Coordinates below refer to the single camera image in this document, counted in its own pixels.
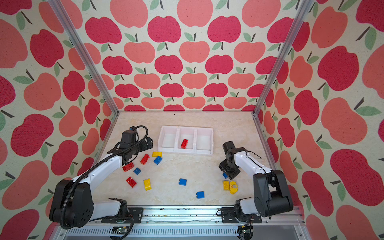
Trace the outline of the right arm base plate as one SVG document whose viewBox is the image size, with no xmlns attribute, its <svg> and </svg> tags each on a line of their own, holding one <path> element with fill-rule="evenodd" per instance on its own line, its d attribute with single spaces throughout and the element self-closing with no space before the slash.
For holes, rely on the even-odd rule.
<svg viewBox="0 0 384 240">
<path fill-rule="evenodd" d="M 224 224 L 260 224 L 262 218 L 257 214 L 244 214 L 239 208 L 224 207 L 217 211 Z"/>
</svg>

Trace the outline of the red brick under left arm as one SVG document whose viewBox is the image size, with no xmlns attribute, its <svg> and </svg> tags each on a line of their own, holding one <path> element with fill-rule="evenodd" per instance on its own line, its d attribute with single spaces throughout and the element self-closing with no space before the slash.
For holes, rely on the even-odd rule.
<svg viewBox="0 0 384 240">
<path fill-rule="evenodd" d="M 133 168 L 134 168 L 134 163 L 129 163 L 129 164 L 123 166 L 123 171 L 127 172 L 127 171 L 129 171 L 129 170 L 131 170 Z"/>
</svg>

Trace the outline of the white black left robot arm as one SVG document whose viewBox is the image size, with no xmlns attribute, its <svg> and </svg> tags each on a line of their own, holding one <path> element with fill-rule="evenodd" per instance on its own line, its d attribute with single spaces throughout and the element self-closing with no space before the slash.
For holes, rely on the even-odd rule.
<svg viewBox="0 0 384 240">
<path fill-rule="evenodd" d="M 104 202 L 94 202 L 94 190 L 113 172 L 127 165 L 131 157 L 153 148 L 150 137 L 122 148 L 116 144 L 108 151 L 104 159 L 83 174 L 71 179 L 62 180 L 56 185 L 49 219 L 60 224 L 64 230 L 81 228 L 88 222 L 99 219 L 110 219 L 127 222 L 131 216 L 125 200 L 109 198 Z"/>
</svg>

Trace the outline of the yellow round printed brick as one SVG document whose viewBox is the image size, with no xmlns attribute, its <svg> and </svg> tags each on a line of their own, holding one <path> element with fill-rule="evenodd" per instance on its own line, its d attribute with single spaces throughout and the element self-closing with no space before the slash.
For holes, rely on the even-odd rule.
<svg viewBox="0 0 384 240">
<path fill-rule="evenodd" d="M 238 184 L 235 181 L 230 181 L 230 193 L 234 195 L 238 192 L 238 189 Z"/>
</svg>

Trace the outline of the red long brick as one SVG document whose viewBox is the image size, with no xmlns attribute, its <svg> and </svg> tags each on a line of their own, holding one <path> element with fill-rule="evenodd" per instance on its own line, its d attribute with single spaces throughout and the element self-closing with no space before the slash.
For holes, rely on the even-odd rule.
<svg viewBox="0 0 384 240">
<path fill-rule="evenodd" d="M 150 159 L 150 156 L 149 156 L 148 154 L 145 154 L 145 155 L 143 156 L 143 158 L 141 159 L 140 163 L 141 163 L 142 165 L 145 165 L 149 159 Z"/>
</svg>

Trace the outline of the yellow square brick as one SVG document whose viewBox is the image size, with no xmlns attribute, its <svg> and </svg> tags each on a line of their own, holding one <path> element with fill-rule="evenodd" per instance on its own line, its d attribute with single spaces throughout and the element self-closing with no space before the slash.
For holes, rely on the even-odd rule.
<svg viewBox="0 0 384 240">
<path fill-rule="evenodd" d="M 223 190 L 224 191 L 230 190 L 230 182 L 229 181 L 223 181 Z"/>
</svg>

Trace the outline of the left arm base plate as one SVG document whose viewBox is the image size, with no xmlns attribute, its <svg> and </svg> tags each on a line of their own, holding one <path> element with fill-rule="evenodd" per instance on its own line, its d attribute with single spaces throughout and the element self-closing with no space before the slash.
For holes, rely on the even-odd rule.
<svg viewBox="0 0 384 240">
<path fill-rule="evenodd" d="M 102 218 L 103 224 L 140 224 L 143 217 L 143 208 L 131 208 L 128 207 L 115 216 L 109 216 Z"/>
</svg>

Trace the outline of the white bin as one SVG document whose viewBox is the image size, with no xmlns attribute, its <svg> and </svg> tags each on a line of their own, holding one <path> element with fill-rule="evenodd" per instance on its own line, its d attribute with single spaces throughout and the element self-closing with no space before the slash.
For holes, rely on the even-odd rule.
<svg viewBox="0 0 384 240">
<path fill-rule="evenodd" d="M 194 140 L 195 140 L 194 127 L 179 127 L 178 135 L 178 153 L 192 154 L 194 151 Z"/>
<path fill-rule="evenodd" d="M 196 128 L 195 154 L 213 155 L 214 152 L 214 129 Z"/>
<path fill-rule="evenodd" d="M 162 126 L 159 139 L 158 151 L 164 153 L 176 153 L 178 143 L 179 127 Z"/>
</svg>

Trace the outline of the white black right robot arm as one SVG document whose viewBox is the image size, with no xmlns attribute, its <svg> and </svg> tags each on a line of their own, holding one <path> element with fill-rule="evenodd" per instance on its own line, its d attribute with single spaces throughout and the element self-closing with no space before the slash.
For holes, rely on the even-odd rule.
<svg viewBox="0 0 384 240">
<path fill-rule="evenodd" d="M 235 147 L 232 141 L 223 144 L 226 158 L 219 169 L 231 180 L 230 190 L 235 177 L 243 170 L 253 179 L 253 196 L 237 200 L 234 209 L 236 219 L 244 223 L 253 215 L 268 217 L 293 210 L 294 203 L 281 170 L 272 170 L 259 162 L 260 156 L 245 148 Z"/>
</svg>

